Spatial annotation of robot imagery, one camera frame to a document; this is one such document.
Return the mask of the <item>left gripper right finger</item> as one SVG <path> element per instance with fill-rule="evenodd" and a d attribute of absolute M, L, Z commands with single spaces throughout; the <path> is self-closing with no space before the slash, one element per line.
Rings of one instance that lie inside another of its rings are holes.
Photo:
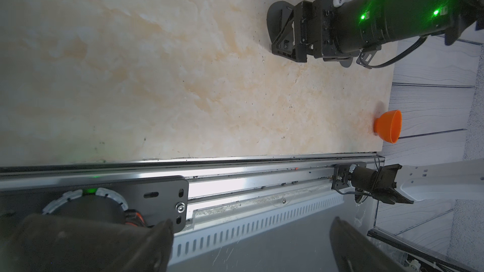
<path fill-rule="evenodd" d="M 330 244 L 339 271 L 403 271 L 345 220 L 334 218 L 330 227 Z"/>

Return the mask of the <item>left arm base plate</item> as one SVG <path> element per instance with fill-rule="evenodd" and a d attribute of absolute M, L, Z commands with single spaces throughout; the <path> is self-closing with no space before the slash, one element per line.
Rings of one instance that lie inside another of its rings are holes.
<path fill-rule="evenodd" d="M 56 215 L 113 224 L 154 227 L 186 224 L 189 182 L 182 176 L 144 180 L 1 189 L 1 217 L 16 224 L 30 214 Z"/>

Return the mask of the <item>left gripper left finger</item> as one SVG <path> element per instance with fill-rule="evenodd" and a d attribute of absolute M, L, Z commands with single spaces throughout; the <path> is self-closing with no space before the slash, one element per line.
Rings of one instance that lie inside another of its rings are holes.
<path fill-rule="evenodd" d="M 1 271 L 166 271 L 171 220 L 152 228 L 29 215 L 1 248 Z"/>

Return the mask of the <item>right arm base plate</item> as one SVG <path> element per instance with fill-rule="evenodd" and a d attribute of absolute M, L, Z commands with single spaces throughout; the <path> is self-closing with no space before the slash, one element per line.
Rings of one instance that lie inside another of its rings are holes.
<path fill-rule="evenodd" d="M 366 167 L 367 164 L 365 162 L 336 164 L 334 167 L 334 174 L 331 178 L 332 190 L 337 191 L 344 188 L 350 188 L 350 174 L 356 166 Z"/>

